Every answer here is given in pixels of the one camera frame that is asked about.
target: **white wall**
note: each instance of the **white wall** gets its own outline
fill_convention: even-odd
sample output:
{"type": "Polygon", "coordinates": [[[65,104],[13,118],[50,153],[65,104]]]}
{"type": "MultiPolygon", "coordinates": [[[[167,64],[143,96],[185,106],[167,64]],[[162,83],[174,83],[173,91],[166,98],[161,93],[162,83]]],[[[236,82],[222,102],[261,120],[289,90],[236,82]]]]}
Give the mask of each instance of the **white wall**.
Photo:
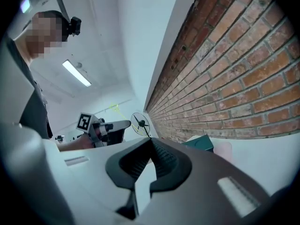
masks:
{"type": "MultiPolygon", "coordinates": [[[[48,119],[53,136],[67,135],[76,137],[82,132],[75,130],[76,122],[81,112],[91,113],[98,118],[104,118],[106,122],[124,120],[125,118],[113,109],[111,105],[119,105],[120,113],[130,120],[133,113],[141,113],[142,110],[132,91],[129,82],[123,82],[118,85],[95,91],[80,98],[65,97],[61,104],[49,102],[47,105],[48,119]]],[[[157,137],[155,129],[150,123],[150,133],[157,137]]],[[[124,139],[126,141],[140,138],[131,127],[125,130],[124,139]]]]}
{"type": "Polygon", "coordinates": [[[125,61],[144,110],[194,0],[119,0],[125,61]]]}

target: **brick wall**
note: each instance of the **brick wall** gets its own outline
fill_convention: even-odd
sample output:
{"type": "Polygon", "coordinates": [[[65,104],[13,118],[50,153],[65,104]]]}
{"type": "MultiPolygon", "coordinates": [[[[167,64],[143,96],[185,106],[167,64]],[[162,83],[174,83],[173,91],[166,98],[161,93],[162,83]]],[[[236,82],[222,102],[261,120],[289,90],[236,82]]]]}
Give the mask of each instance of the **brick wall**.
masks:
{"type": "Polygon", "coordinates": [[[300,129],[300,45],[274,0],[197,0],[147,107],[161,137],[300,129]]]}

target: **person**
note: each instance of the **person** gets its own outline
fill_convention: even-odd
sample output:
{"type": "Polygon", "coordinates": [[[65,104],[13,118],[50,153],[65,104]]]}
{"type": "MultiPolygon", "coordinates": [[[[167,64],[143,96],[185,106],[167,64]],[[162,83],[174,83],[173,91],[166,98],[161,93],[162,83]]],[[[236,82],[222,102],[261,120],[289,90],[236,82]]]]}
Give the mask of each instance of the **person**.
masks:
{"type": "MultiPolygon", "coordinates": [[[[61,47],[69,36],[69,23],[59,11],[36,13],[15,39],[4,37],[15,63],[35,88],[20,119],[24,126],[36,130],[43,139],[49,139],[51,130],[41,90],[34,81],[30,65],[36,58],[44,56],[50,47],[61,47]]],[[[69,143],[57,144],[60,151],[92,148],[92,142],[85,134],[69,143]]]]}

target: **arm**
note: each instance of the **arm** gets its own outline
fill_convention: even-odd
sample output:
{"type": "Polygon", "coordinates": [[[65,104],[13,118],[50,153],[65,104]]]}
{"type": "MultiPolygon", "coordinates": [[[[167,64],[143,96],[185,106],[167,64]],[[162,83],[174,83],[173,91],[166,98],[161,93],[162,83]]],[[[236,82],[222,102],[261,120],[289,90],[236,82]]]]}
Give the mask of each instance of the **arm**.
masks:
{"type": "Polygon", "coordinates": [[[82,134],[79,138],[71,142],[56,145],[61,152],[93,148],[93,144],[86,134],[82,134]]]}

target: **small fan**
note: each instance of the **small fan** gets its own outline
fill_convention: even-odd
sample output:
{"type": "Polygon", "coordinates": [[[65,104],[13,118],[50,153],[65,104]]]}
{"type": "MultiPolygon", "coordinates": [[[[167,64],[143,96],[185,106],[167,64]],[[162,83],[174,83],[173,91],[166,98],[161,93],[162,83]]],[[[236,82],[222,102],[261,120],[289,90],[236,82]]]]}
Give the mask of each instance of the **small fan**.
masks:
{"type": "Polygon", "coordinates": [[[149,122],[142,114],[135,112],[131,115],[131,126],[138,135],[145,136],[144,132],[146,132],[147,136],[150,137],[149,122]]]}

